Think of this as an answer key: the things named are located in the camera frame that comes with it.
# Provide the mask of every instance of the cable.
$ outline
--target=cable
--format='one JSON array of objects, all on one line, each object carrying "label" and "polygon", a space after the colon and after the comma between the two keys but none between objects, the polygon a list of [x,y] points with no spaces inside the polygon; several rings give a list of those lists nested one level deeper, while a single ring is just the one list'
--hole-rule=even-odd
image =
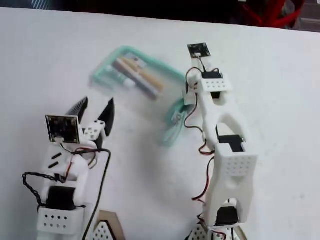
[{"label": "cable", "polygon": [[199,203],[202,203],[202,204],[206,205],[205,201],[203,201],[203,200],[201,200],[201,199],[197,199],[196,201],[199,202]]},{"label": "cable", "polygon": [[183,122],[183,125],[187,128],[187,129],[198,129],[202,134],[204,133],[204,131],[198,127],[198,126],[187,126],[187,120],[191,117],[192,114],[194,114],[194,112],[196,111],[198,107],[198,94],[196,93],[195,94],[195,106],[194,106],[194,109],[189,113],[189,115],[184,119],[184,122]]},{"label": "cable", "polygon": [[96,214],[96,211],[98,209],[98,205],[99,205],[99,202],[100,202],[100,198],[101,198],[101,194],[102,194],[102,189],[104,187],[104,182],[105,182],[105,178],[106,178],[106,174],[107,174],[107,170],[108,170],[108,166],[109,166],[109,162],[110,162],[110,158],[111,158],[111,151],[108,150],[108,149],[104,149],[104,148],[100,148],[100,149],[93,149],[91,150],[91,153],[96,153],[96,152],[107,152],[109,154],[108,156],[108,159],[107,159],[107,162],[105,164],[105,168],[104,168],[104,172],[103,172],[103,176],[102,176],[102,180],[101,180],[101,185],[100,185],[100,190],[99,190],[99,194],[98,194],[98,198],[96,200],[96,204],[95,204],[95,207],[93,209],[93,213],[91,215],[91,218],[86,226],[86,229],[84,231],[84,234],[83,234],[83,237],[82,237],[82,240],[85,240],[86,237],[87,237],[87,234],[88,234],[88,231],[90,229],[90,226],[91,226],[91,223],[95,217],[95,214]]},{"label": "cable", "polygon": [[30,171],[28,171],[28,172],[25,172],[24,174],[22,174],[23,185],[25,185],[31,191],[31,193],[35,196],[36,201],[38,203],[38,209],[39,209],[39,207],[45,207],[46,204],[42,202],[39,192],[34,190],[32,188],[32,186],[30,186],[27,183],[27,176],[29,176],[29,175],[30,176],[36,176],[36,177],[44,178],[44,179],[49,179],[50,181],[55,181],[55,182],[60,182],[60,183],[65,183],[66,182],[65,179],[59,178],[58,176],[50,176],[50,175],[42,174],[42,173],[38,173],[38,172],[30,172]]},{"label": "cable", "polygon": [[203,192],[202,192],[199,196],[193,197],[193,198],[192,198],[192,201],[197,201],[198,199],[202,198],[202,197],[206,194],[206,192],[207,192],[207,190],[208,190],[208,187],[209,187],[209,178],[210,178],[210,176],[209,176],[209,166],[210,166],[210,163],[211,163],[211,161],[212,161],[213,159],[215,159],[215,156],[213,156],[213,157],[210,159],[210,161],[208,162],[208,165],[207,165],[207,167],[206,167],[206,183],[205,183],[204,190],[203,190]]},{"label": "cable", "polygon": [[200,63],[201,63],[201,65],[202,65],[202,67],[203,67],[203,71],[207,72],[204,63],[203,63],[202,60],[201,60],[201,57],[198,56],[197,58],[200,60]]},{"label": "cable", "polygon": [[98,160],[96,159],[96,160],[95,160],[95,164],[94,164],[93,166],[89,166],[89,169],[90,169],[90,170],[93,169],[93,168],[97,165],[97,163],[98,163]]},{"label": "cable", "polygon": [[69,164],[69,167],[68,167],[68,170],[66,171],[66,174],[65,174],[65,180],[67,180],[68,176],[69,176],[69,171],[71,169],[71,166],[72,166],[72,158],[70,160],[70,164]]},{"label": "cable", "polygon": [[214,230],[212,230],[212,232],[214,232],[215,234],[221,234],[221,235],[223,235],[223,240],[226,240],[226,239],[227,239],[227,235],[226,235],[224,232],[214,231]]},{"label": "cable", "polygon": [[191,67],[191,68],[186,72],[186,74],[185,74],[185,82],[186,82],[186,85],[187,85],[188,87],[190,87],[190,88],[192,88],[192,87],[189,85],[189,82],[188,82],[188,74],[189,74],[189,73],[191,72],[191,70],[193,70],[193,69],[197,69],[200,73],[202,73],[201,69],[198,68],[198,67],[196,67],[196,66]]},{"label": "cable", "polygon": [[[78,147],[74,152],[77,152],[79,149],[81,149],[81,150],[92,150],[92,148]],[[94,156],[93,156],[93,158],[91,158],[90,162],[88,163],[88,166],[90,166],[94,162],[95,158],[96,158],[96,153],[94,152]]]},{"label": "cable", "polygon": [[204,140],[204,144],[199,148],[199,153],[205,156],[211,156],[215,151],[202,151],[202,149],[207,145],[207,139]]},{"label": "cable", "polygon": [[61,147],[63,150],[67,151],[68,153],[72,153],[71,151],[69,151],[68,149],[66,149],[66,148],[62,145],[62,143],[59,143],[59,145],[60,145],[60,147]]}]

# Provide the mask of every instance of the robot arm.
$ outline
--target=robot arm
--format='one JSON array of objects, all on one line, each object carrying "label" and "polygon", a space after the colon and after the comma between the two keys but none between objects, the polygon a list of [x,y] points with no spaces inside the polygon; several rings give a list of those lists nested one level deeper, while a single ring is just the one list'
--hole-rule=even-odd
[{"label": "robot arm", "polygon": [[[96,165],[99,152],[108,152],[102,145],[110,134],[115,107],[113,99],[101,116],[82,128],[80,121],[88,105],[88,99],[78,102],[65,116],[47,115],[46,123],[51,144],[41,173],[26,172],[23,184],[36,196],[38,207],[38,240],[80,240],[90,236],[91,223],[97,204],[85,203],[85,192],[90,169]],[[103,173],[101,188],[110,155]],[[40,194],[28,183],[27,176],[43,177]]]},{"label": "robot arm", "polygon": [[[233,228],[247,221],[258,154],[228,77],[203,63],[210,60],[207,45],[188,48],[194,69],[187,75],[189,87],[184,99],[187,103],[196,94],[203,118],[202,137],[208,148],[215,151],[204,221],[209,230]],[[228,129],[228,134],[220,132],[220,126]]]}]

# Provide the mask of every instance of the beige base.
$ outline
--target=beige base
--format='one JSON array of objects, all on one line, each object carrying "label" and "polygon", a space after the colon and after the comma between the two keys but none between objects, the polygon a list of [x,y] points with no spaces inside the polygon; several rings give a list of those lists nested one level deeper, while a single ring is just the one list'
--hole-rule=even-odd
[{"label": "beige base", "polygon": [[98,226],[99,222],[108,221],[111,226],[112,232],[116,240],[125,240],[124,231],[122,230],[119,218],[115,212],[111,211],[100,211],[99,216],[96,220],[94,229]]}]

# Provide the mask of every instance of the white table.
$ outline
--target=white table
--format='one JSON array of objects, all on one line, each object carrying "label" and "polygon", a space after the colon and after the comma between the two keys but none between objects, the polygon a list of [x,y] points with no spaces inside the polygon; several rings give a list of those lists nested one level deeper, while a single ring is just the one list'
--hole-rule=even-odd
[{"label": "white table", "polygon": [[[261,153],[247,236],[317,239],[320,34],[9,8],[0,8],[0,238],[36,237],[37,202],[21,174],[40,169],[45,114],[63,114],[88,96],[83,121],[98,116],[108,97],[88,87],[89,75],[121,45],[185,72],[187,44],[201,42],[227,71]],[[202,210],[191,201],[205,184],[201,137],[184,130],[174,147],[159,147],[151,122],[117,99],[115,107],[100,208],[118,214],[128,240],[184,239]],[[201,123],[199,115],[192,121]]]}]

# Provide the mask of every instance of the circuit board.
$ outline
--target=circuit board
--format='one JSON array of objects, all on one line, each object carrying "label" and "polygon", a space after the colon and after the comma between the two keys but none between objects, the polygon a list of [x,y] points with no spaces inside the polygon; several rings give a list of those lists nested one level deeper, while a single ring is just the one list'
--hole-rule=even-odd
[{"label": "circuit board", "polygon": [[192,59],[211,56],[206,43],[190,44],[188,49]]},{"label": "circuit board", "polygon": [[45,119],[50,142],[55,142],[55,138],[63,138],[64,143],[80,143],[77,116],[46,115]]}]

